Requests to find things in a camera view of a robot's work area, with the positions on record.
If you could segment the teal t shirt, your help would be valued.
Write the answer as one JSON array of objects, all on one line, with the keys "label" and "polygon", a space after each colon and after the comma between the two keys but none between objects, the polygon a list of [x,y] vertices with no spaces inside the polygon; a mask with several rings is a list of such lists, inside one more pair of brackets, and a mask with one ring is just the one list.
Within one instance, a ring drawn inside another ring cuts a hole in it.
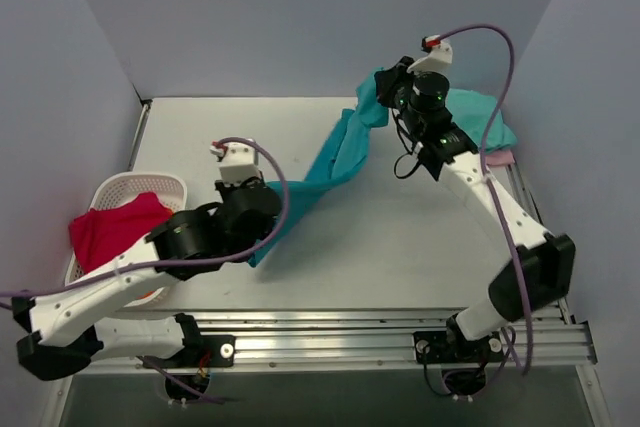
[{"label": "teal t shirt", "polygon": [[370,132],[389,123],[389,109],[377,100],[375,74],[370,73],[356,88],[357,104],[341,112],[319,153],[301,181],[287,182],[290,201],[284,227],[272,242],[256,251],[249,265],[256,267],[309,214],[330,191],[351,181],[365,165],[369,154]]}]

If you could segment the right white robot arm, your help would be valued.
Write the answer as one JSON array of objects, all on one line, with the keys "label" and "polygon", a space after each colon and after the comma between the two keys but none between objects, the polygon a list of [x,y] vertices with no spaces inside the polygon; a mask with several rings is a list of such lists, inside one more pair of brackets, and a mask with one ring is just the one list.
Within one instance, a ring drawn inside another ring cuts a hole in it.
[{"label": "right white robot arm", "polygon": [[485,298],[447,322],[444,347],[464,360],[489,346],[499,329],[530,321],[534,311],[568,294],[576,247],[534,220],[495,181],[479,147],[446,106],[449,81],[441,73],[417,73],[409,57],[374,75],[377,101],[402,122],[417,164],[444,185],[485,232],[507,244],[510,258]]}]

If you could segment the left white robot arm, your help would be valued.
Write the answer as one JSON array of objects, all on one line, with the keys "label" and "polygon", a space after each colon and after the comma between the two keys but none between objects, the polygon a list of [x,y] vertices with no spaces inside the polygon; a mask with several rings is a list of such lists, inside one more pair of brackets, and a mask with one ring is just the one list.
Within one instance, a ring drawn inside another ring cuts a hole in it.
[{"label": "left white robot arm", "polygon": [[185,313],[155,320],[116,317],[140,296],[245,262],[271,239],[285,203],[260,177],[237,186],[216,182],[221,199],[174,213],[132,247],[89,275],[49,294],[11,299],[26,331],[16,344],[21,367],[43,381],[74,375],[92,362],[149,357],[169,367],[197,364],[207,347]]}]

